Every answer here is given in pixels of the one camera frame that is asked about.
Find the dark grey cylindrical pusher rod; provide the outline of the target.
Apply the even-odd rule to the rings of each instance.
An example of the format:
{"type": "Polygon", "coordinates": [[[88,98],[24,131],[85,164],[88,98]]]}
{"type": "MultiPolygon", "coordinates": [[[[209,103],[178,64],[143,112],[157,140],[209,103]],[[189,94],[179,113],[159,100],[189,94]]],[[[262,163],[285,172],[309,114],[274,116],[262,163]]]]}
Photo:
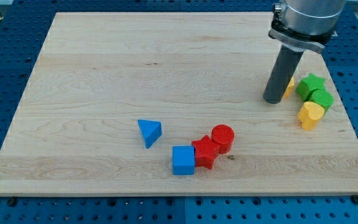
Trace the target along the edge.
{"type": "Polygon", "coordinates": [[[284,45],[281,46],[263,93],[263,99],[267,103],[281,102],[302,55],[303,52],[295,52],[284,45]]]}

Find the grey metal mounting bracket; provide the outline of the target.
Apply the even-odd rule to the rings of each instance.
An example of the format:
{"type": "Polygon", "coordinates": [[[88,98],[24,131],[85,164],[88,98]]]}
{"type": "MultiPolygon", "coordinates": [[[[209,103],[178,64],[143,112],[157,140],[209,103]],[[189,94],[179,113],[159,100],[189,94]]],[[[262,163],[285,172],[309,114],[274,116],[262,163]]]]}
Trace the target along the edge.
{"type": "Polygon", "coordinates": [[[285,47],[294,52],[310,50],[317,54],[322,54],[325,45],[334,34],[335,28],[333,27],[327,33],[321,35],[301,34],[285,27],[281,21],[274,19],[268,36],[279,40],[285,47]]]}

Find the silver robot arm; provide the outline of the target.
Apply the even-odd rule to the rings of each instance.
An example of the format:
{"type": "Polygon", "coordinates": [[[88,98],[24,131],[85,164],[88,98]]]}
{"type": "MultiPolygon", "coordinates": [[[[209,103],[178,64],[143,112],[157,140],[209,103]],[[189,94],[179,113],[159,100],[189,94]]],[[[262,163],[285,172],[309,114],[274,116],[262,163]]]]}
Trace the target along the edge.
{"type": "Polygon", "coordinates": [[[323,53],[334,34],[345,0],[279,0],[272,6],[268,36],[281,42],[263,99],[281,102],[305,51],[323,53]]]}

